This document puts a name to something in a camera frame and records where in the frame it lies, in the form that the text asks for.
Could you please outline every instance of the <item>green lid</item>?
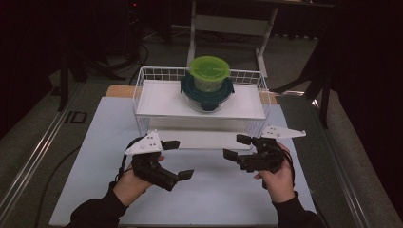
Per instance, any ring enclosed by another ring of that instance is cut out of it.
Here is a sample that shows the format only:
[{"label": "green lid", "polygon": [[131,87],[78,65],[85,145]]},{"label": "green lid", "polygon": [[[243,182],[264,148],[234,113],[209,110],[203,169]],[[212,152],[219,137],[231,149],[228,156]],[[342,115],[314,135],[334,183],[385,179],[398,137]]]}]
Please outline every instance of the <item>green lid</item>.
[{"label": "green lid", "polygon": [[200,80],[220,82],[229,76],[229,65],[214,56],[201,56],[190,64],[190,73]]}]

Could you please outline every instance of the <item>cable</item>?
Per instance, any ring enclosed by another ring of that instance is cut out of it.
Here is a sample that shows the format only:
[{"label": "cable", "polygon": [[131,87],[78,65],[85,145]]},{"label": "cable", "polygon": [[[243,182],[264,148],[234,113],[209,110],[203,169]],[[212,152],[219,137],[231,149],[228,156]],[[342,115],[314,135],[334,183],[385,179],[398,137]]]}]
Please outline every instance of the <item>cable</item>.
[{"label": "cable", "polygon": [[315,208],[317,209],[317,212],[319,213],[319,217],[322,220],[323,224],[327,227],[330,228],[326,218],[323,216],[323,213],[320,211],[319,207],[317,206],[317,203],[312,199],[312,202],[314,203]]},{"label": "cable", "polygon": [[36,215],[36,220],[35,220],[35,225],[34,228],[37,228],[39,225],[39,218],[41,217],[41,210],[42,210],[42,205],[44,203],[44,198],[45,198],[45,194],[48,190],[48,186],[50,184],[50,181],[52,180],[54,174],[56,173],[56,171],[59,169],[60,165],[63,164],[63,162],[65,162],[66,159],[68,159],[68,157],[70,157],[72,154],[74,154],[76,151],[78,151],[81,148],[81,145],[78,146],[77,148],[73,149],[70,153],[68,153],[56,166],[56,168],[53,170],[53,172],[50,174],[50,177],[48,178],[48,181],[45,185],[45,189],[42,192],[42,196],[41,196],[41,200],[39,201],[39,206],[38,206],[38,214]]},{"label": "cable", "polygon": [[130,81],[128,82],[128,85],[129,85],[129,86],[131,86],[131,83],[132,83],[133,80],[136,78],[136,75],[137,75],[137,73],[140,71],[140,69],[141,69],[142,67],[146,66],[145,61],[146,61],[147,58],[148,58],[148,52],[149,52],[149,51],[148,51],[148,48],[147,48],[145,45],[140,44],[140,46],[145,49],[145,57],[144,57],[144,59],[142,59],[142,57],[141,57],[140,54],[139,54],[140,66],[136,69],[136,71],[135,71],[135,72],[133,73],[133,75],[131,76]]}]

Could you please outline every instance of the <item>white table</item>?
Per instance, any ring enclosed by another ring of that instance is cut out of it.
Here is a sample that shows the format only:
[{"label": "white table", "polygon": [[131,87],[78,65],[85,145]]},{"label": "white table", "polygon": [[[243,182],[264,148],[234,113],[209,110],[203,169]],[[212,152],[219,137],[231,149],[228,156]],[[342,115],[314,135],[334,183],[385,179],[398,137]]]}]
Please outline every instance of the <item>white table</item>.
[{"label": "white table", "polygon": [[[278,104],[268,123],[286,127]],[[127,145],[139,137],[130,98],[104,97],[68,176],[50,225],[69,223],[72,211],[89,199],[105,195]],[[296,191],[306,210],[316,211],[291,139],[281,140],[290,150],[296,169]],[[195,169],[190,180],[171,192],[152,186],[121,217],[123,226],[276,226],[277,213],[269,194],[254,174],[241,171],[223,158],[222,150],[164,151],[162,166],[171,172]]]}]

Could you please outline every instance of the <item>human hand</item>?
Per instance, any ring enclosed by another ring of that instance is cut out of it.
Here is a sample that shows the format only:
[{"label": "human hand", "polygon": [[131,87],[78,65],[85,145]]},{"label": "human hand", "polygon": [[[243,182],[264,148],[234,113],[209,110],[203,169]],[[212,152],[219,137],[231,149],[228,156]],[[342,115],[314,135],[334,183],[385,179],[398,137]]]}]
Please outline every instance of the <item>human hand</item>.
[{"label": "human hand", "polygon": [[[278,145],[290,156],[290,150],[283,144]],[[259,171],[255,179],[263,179],[266,183],[272,202],[281,203],[295,197],[293,175],[291,166],[287,160],[281,164],[281,168],[275,174],[270,171]]]},{"label": "human hand", "polygon": [[[164,156],[160,156],[158,161],[163,161],[163,159]],[[151,185],[152,183],[141,180],[139,177],[134,175],[130,163],[113,188],[113,192],[124,206],[129,206],[143,192],[145,192],[145,190],[151,187]]]}]

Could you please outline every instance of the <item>metal stand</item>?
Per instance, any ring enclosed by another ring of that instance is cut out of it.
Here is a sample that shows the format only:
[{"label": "metal stand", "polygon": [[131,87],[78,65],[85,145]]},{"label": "metal stand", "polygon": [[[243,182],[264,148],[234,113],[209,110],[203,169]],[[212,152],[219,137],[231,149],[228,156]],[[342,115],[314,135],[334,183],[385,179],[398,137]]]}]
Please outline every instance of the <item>metal stand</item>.
[{"label": "metal stand", "polygon": [[196,13],[196,1],[192,4],[192,18],[190,24],[190,46],[187,54],[187,67],[195,58],[196,51],[196,30],[208,30],[216,32],[237,33],[245,35],[257,35],[263,37],[260,48],[256,49],[259,71],[263,77],[267,77],[263,53],[270,38],[278,8],[274,8],[269,21],[239,19],[230,17],[208,16]]}]

